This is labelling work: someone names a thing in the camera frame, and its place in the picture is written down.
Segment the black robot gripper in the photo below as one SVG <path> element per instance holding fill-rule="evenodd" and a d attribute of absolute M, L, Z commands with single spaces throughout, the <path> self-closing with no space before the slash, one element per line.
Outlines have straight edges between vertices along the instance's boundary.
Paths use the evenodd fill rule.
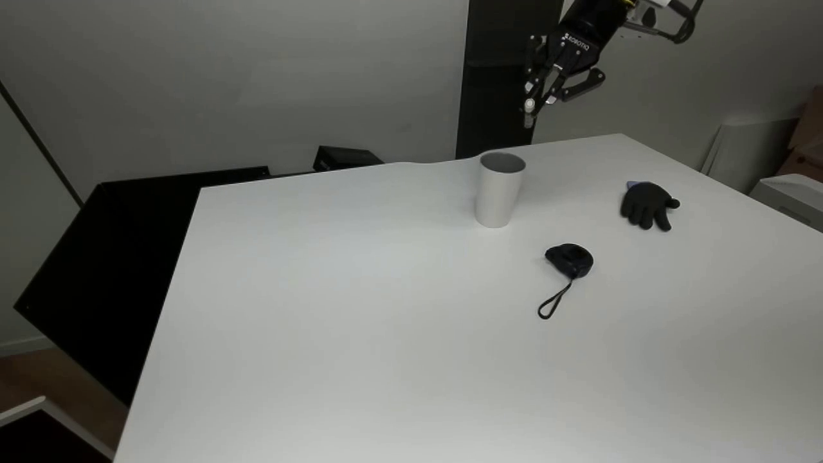
<path fill-rule="evenodd" d="M 625 17 L 625 0 L 573 0 L 553 32 L 528 39 L 525 98 L 535 98 L 535 112 L 604 81 L 598 62 Z"/>

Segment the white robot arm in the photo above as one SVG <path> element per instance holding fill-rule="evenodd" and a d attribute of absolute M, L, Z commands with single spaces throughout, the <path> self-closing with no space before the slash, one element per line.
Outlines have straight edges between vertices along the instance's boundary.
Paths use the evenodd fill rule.
<path fill-rule="evenodd" d="M 522 112 L 573 99 L 604 81 L 602 52 L 621 28 L 684 43 L 705 0 L 572 0 L 550 32 L 528 39 Z"/>

